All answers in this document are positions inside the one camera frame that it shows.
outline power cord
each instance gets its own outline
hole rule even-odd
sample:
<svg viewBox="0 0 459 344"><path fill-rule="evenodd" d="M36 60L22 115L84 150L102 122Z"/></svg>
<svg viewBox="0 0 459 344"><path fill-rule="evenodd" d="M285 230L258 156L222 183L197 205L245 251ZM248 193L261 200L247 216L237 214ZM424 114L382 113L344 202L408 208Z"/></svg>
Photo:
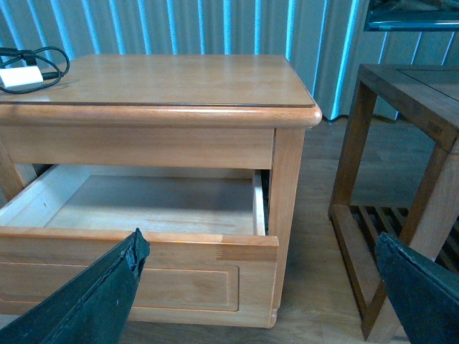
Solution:
<svg viewBox="0 0 459 344"><path fill-rule="evenodd" d="M57 51L57 52L62 54L62 56L65 58L65 62L67 64L64 71L61 71L60 68L54 62L49 61L47 58L38 55L39 53L46 52L48 50L55 50L55 51ZM67 54L65 53L64 50L62 50L62 49L60 49L58 47L43 47L43 48L39 48L37 50L18 50L18 49L1 48L0 47L0 57L1 56L7 56L7 57L13 57L13 58L9 59L8 61L0 63L0 69L1 68L5 68L6 66L11 65L11 64L13 64L15 62L18 62L18 61L21 61L21 60L24 60L26 62L26 64L27 64L27 66L32 66L32 65L36 65L37 64L36 59L40 59L43 62L49 64L51 67L53 67L56 70L55 72L42 73L43 80L52 80L52 79L55 79L55 80L53 80L52 82L49 82L47 84L40 85L38 87L32 87L32 88L25 89L25 90L8 90L5 87L2 87L0 85L0 90L2 90L3 92L6 92L6 93L11 93L13 95L23 95L25 93L35 92L35 91L43 90L44 88L48 88L48 87L54 86L62 79L62 77L64 75L66 75L68 73L68 71L70 69L69 57L67 56Z"/></svg>

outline open drawer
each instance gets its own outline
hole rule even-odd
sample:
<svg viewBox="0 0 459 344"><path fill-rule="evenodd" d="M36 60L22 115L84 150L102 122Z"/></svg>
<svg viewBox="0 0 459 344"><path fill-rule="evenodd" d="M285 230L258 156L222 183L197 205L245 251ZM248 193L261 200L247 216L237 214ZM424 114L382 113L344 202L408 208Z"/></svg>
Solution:
<svg viewBox="0 0 459 344"><path fill-rule="evenodd" d="M0 314L26 312L137 227L151 254L130 320L274 325L260 175L226 169L52 167L0 210Z"/></svg>

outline white charger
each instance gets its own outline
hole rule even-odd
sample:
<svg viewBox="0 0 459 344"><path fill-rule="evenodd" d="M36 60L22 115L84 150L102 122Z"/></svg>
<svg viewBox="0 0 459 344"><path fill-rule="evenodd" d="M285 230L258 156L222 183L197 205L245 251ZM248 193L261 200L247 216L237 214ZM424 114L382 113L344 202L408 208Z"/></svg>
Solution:
<svg viewBox="0 0 459 344"><path fill-rule="evenodd" d="M39 87L43 76L38 66L0 68L0 86L11 91Z"/></svg>

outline tabletop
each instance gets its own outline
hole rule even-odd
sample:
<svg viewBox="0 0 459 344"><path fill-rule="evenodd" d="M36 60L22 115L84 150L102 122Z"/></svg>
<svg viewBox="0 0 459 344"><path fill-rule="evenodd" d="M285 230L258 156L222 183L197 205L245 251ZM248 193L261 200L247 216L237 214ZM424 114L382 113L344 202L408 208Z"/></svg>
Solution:
<svg viewBox="0 0 459 344"><path fill-rule="evenodd" d="M459 153L459 67L363 64L359 78L441 148Z"/></svg>
<svg viewBox="0 0 459 344"><path fill-rule="evenodd" d="M274 55L89 55L51 88L0 94L0 123L311 127L321 119Z"/></svg>

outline charger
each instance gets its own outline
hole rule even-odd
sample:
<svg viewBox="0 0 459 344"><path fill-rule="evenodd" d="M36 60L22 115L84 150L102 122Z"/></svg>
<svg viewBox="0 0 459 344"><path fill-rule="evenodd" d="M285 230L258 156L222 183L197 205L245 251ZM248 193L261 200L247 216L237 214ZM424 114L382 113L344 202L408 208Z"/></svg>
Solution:
<svg viewBox="0 0 459 344"><path fill-rule="evenodd" d="M0 69L0 86L8 91L21 91L43 85L43 76L38 66Z"/></svg>
<svg viewBox="0 0 459 344"><path fill-rule="evenodd" d="M47 50L55 50L62 54L65 58L66 67L64 71L52 61L40 56L39 53ZM2 62L1 57L13 57L8 61ZM37 59L46 62L55 69L55 72L42 73L37 66ZM8 68L5 67L12 65L15 62L24 60L27 67ZM70 69L70 60L64 50L57 47L43 47L37 50L18 50L14 48L0 47L0 90L14 95L22 95L44 88L56 85ZM44 80L52 80L51 82L44 83Z"/></svg>

